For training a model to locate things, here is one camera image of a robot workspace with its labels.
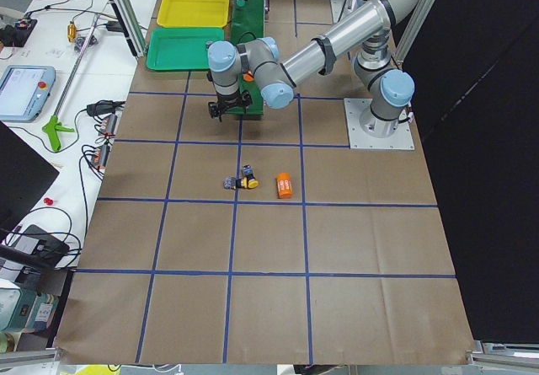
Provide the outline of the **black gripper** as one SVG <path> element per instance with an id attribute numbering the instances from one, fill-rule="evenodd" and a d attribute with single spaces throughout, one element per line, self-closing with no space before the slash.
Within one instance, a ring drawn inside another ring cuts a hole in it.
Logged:
<path id="1" fill-rule="evenodd" d="M 212 119 L 217 118 L 222 121 L 221 116 L 232 108 L 240 108 L 246 113 L 252 104 L 252 97 L 249 91 L 240 92 L 237 90 L 232 94 L 216 94 L 216 101 L 208 103 L 208 111 Z"/>

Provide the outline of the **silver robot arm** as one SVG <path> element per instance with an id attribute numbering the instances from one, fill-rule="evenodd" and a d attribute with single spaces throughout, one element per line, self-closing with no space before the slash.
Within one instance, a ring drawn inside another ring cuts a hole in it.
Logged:
<path id="1" fill-rule="evenodd" d="M 208 104 L 211 117 L 250 105 L 250 94 L 239 88 L 240 77 L 246 72 L 253 74 L 265 103 L 282 109 L 293 100 L 300 83 L 314 73 L 330 74 L 341 56 L 358 47 L 353 69 L 372 95 L 371 104 L 360 114 L 361 129 L 372 137 L 391 136 L 403 123 L 400 115 L 409 105 L 415 85 L 408 73 L 391 66 L 388 38 L 392 27 L 412 12 L 418 0 L 363 1 L 285 61 L 280 60 L 271 37 L 236 45 L 226 40 L 212 43 L 208 78 L 217 100 Z"/>

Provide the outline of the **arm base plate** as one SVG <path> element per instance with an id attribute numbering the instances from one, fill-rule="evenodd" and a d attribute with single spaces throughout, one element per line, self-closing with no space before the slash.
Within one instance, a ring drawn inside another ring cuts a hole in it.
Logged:
<path id="1" fill-rule="evenodd" d="M 332 21 L 334 24 L 346 18 L 360 5 L 361 0 L 330 0 Z"/>
<path id="2" fill-rule="evenodd" d="M 350 149 L 413 151 L 414 140 L 406 112 L 394 121 L 382 121 L 371 113 L 371 99 L 344 99 Z"/>

